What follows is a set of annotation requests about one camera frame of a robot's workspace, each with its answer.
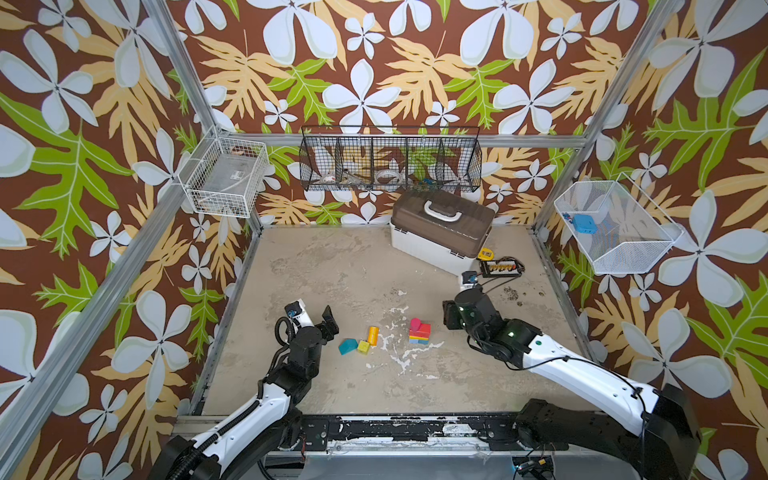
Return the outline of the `orange supermarket block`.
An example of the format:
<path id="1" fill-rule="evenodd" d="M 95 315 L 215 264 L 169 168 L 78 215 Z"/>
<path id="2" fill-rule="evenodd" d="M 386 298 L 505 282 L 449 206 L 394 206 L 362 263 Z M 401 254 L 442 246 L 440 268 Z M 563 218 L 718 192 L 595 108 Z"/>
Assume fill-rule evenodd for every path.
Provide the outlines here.
<path id="1" fill-rule="evenodd" d="M 379 336 L 379 328 L 375 326 L 371 326 L 368 331 L 367 342 L 371 346 L 376 346 L 378 344 L 378 336 Z"/>

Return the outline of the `red rectangular block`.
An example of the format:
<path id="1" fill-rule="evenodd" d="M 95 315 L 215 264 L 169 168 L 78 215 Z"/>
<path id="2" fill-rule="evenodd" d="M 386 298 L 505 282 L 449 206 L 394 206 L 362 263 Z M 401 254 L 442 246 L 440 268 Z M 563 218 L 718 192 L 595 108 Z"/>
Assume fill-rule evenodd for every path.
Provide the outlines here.
<path id="1" fill-rule="evenodd" d="M 421 323 L 421 328 L 419 330 L 412 331 L 411 329 L 409 329 L 409 336 L 430 337 L 431 325 L 426 323 Z"/>

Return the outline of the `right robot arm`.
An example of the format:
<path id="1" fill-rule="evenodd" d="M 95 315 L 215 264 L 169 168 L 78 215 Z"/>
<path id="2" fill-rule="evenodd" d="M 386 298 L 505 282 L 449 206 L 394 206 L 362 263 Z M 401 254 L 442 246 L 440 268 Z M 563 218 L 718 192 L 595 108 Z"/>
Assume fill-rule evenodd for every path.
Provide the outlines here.
<path id="1" fill-rule="evenodd" d="M 538 327 L 506 319 L 481 287 L 443 304 L 443 323 L 462 330 L 471 349 L 515 372 L 532 372 L 578 395 L 593 411 L 533 399 L 516 414 L 513 432 L 534 448 L 569 444 L 622 460 L 643 479 L 689 478 L 702 441 L 686 394 L 630 380 L 565 348 Z"/>

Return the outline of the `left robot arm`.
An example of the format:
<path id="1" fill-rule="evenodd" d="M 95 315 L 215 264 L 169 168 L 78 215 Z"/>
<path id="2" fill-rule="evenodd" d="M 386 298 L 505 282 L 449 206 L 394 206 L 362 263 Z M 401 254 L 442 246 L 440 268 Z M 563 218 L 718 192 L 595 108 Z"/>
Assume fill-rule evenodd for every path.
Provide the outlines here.
<path id="1" fill-rule="evenodd" d="M 174 436 L 163 447 L 151 479 L 233 479 L 280 445 L 299 440 L 297 405 L 319 374 L 322 348 L 339 334 L 327 306 L 313 323 L 302 300 L 285 306 L 275 325 L 280 348 L 256 394 L 234 413 L 191 438 Z"/>

